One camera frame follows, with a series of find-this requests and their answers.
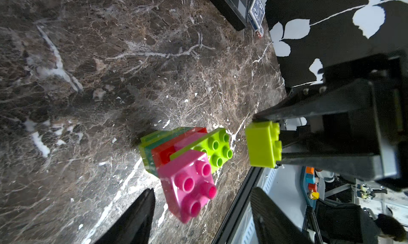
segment person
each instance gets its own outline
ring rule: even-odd
[[[404,227],[392,216],[379,214],[378,219],[374,222],[381,229],[380,237],[395,241],[405,241],[406,231]]]
[[[333,206],[318,200],[315,212],[322,238],[328,244],[378,244],[378,237],[406,239],[404,227],[395,218],[384,214],[371,218],[355,204]]]

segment marble countertop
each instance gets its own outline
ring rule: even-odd
[[[209,0],[0,2],[0,242],[93,243],[146,188],[150,243],[211,242],[250,167],[245,125],[285,96],[269,34]],[[223,126],[234,150],[186,225],[137,150],[178,126]]]

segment stack of lego bricks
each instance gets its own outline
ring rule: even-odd
[[[145,169],[160,178],[171,213],[183,223],[198,216],[217,194],[212,173],[232,158],[225,128],[179,127],[140,140]]]

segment yellow block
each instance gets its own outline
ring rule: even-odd
[[[312,200],[317,200],[319,199],[319,193],[318,192],[312,192]]]

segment orange block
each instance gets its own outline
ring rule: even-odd
[[[317,192],[317,184],[309,184],[307,187],[309,190],[313,190],[313,192]]]
[[[306,167],[306,173],[314,175],[315,169],[313,167]]]

